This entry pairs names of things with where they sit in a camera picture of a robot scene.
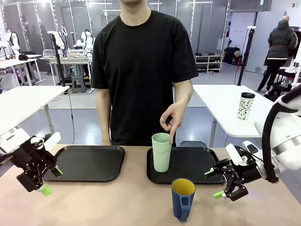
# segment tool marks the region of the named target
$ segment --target beige tabletop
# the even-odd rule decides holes
[[[62,148],[57,145],[52,153]],[[169,185],[146,176],[147,147],[124,147],[120,175],[109,183],[46,182],[52,194],[27,192],[17,181],[21,169],[0,177],[1,226],[170,226]],[[220,159],[225,149],[213,149]],[[232,202],[213,198],[225,186],[197,185],[186,226],[301,226],[301,205],[282,181],[260,179],[246,185],[249,195]]]

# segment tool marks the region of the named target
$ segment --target tray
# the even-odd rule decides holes
[[[164,173],[155,171],[152,148],[147,151],[146,175],[156,184],[171,184],[174,179],[187,178],[197,185],[223,184],[222,175],[206,178],[213,163],[218,161],[214,151],[204,147],[172,147],[169,169]]]
[[[121,169],[125,151],[119,146],[71,145],[60,149],[55,157],[63,175],[56,178],[49,170],[44,180],[72,182],[108,182]]]

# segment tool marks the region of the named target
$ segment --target man's left hand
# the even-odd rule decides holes
[[[183,98],[179,100],[178,102],[172,104],[169,106],[169,108],[163,113],[163,115],[160,118],[160,124],[162,128],[166,131],[169,132],[169,143],[173,143],[174,141],[174,135],[178,127],[181,126],[186,107],[188,104],[188,100]],[[167,118],[171,116],[172,120],[167,123],[166,120]]]

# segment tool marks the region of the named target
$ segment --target man in black t-shirt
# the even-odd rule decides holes
[[[93,49],[91,87],[103,145],[151,146],[151,136],[165,131],[174,143],[192,95],[190,79],[198,75],[188,34],[146,0],[120,0],[120,6]]]

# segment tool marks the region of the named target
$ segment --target gray stool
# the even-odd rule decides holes
[[[84,83],[84,78],[82,76],[71,76],[71,82],[72,82],[72,93],[86,92],[86,86]]]

